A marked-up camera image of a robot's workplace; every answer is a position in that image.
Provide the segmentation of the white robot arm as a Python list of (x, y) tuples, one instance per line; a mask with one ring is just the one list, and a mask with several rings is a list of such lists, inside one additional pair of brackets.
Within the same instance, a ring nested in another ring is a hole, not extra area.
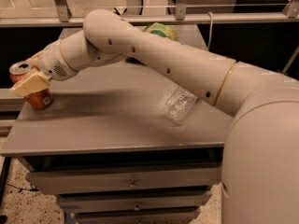
[(222, 163), (222, 224), (298, 224), (297, 81), (167, 37), (96, 9), (80, 32), (47, 45), (12, 90), (27, 96), (58, 79), (130, 56), (233, 116)]

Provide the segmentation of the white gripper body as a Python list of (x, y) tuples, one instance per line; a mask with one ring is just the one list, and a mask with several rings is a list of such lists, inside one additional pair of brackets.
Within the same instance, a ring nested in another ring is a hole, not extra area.
[(60, 41), (47, 45), (40, 52), (37, 63), (40, 71), (57, 81), (65, 81), (78, 73), (65, 61)]

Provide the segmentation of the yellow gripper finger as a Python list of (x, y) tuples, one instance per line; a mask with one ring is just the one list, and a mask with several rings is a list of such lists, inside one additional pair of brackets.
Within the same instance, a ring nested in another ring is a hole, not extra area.
[(10, 75), (13, 86), (10, 90), (18, 96), (25, 97), (50, 86), (51, 76), (42, 71), (29, 71), (24, 74)]
[(32, 64), (36, 69), (39, 68), (39, 58), (41, 56), (42, 52), (39, 51), (36, 54), (34, 54), (33, 56), (31, 56), (30, 58), (27, 59), (27, 61)]

